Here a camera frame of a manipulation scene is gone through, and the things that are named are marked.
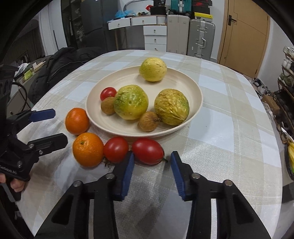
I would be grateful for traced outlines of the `left hand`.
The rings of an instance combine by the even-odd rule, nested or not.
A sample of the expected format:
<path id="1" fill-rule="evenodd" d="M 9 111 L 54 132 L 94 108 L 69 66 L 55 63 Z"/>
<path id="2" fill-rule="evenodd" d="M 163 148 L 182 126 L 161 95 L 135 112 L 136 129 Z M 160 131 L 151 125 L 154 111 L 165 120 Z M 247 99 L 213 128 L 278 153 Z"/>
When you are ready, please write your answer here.
<path id="1" fill-rule="evenodd" d="M 3 173 L 0 173 L 0 182 L 1 183 L 6 183 L 6 176 Z M 21 192 L 24 187 L 25 187 L 25 182 L 20 181 L 18 179 L 13 179 L 10 182 L 10 187 L 15 191 L 15 192 Z"/>

